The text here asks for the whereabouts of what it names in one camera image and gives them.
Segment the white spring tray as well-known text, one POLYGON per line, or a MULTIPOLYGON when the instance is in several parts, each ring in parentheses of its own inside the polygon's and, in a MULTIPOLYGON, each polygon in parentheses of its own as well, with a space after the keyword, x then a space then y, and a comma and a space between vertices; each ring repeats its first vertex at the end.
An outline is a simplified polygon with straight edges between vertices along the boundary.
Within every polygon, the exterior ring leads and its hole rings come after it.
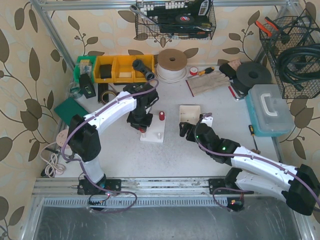
POLYGON ((181 123, 189 123, 195 125, 201 114, 199 105, 180 105, 179 106, 179 121, 181 123))

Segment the white peg base plate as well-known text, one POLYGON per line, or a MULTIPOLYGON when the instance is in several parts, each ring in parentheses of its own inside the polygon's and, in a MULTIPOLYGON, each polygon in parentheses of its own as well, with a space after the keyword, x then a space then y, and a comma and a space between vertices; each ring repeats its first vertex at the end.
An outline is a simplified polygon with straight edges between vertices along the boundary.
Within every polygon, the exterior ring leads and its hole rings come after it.
POLYGON ((153 115, 152 123, 150 127, 147 128, 145 133, 140 134, 140 141, 142 142, 152 142, 152 143, 163 143, 165 136, 165 120, 161 121, 158 115, 153 115))

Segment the brown tape roll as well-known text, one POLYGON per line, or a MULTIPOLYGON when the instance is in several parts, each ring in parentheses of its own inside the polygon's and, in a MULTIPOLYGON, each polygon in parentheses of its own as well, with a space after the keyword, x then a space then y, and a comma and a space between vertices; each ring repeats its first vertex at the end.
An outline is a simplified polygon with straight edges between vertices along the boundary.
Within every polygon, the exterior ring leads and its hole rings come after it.
POLYGON ((100 95, 101 103, 103 103, 104 105, 107 104, 109 102, 109 95, 116 97, 118 94, 117 94, 117 92, 112 91, 112 90, 103 91, 102 94, 100 95))

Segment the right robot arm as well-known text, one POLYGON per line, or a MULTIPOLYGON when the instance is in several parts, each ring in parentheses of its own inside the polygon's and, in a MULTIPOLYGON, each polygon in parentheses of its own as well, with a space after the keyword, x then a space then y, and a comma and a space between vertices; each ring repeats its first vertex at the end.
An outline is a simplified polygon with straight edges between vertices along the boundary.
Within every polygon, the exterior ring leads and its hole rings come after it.
POLYGON ((201 121, 180 122, 179 135, 195 142, 216 162, 231 166, 221 190, 268 195, 305 216, 320 210, 320 182, 308 165, 297 167, 262 157, 235 141, 220 138, 201 121))

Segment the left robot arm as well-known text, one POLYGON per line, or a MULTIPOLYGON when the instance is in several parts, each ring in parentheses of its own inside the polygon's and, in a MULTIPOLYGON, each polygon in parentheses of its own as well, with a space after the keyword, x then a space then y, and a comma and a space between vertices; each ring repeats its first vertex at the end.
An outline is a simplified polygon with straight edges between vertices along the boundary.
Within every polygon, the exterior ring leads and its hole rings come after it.
POLYGON ((99 162, 102 149, 100 134, 122 116, 129 114, 127 123, 141 133, 145 133, 152 124, 153 114, 147 112, 158 100, 157 86, 148 81, 144 85, 130 83, 113 100, 100 109, 85 116, 74 115, 70 121, 67 139, 61 154, 65 159, 65 148, 69 146, 79 158, 84 178, 97 191, 107 192, 104 186, 106 175, 99 162))

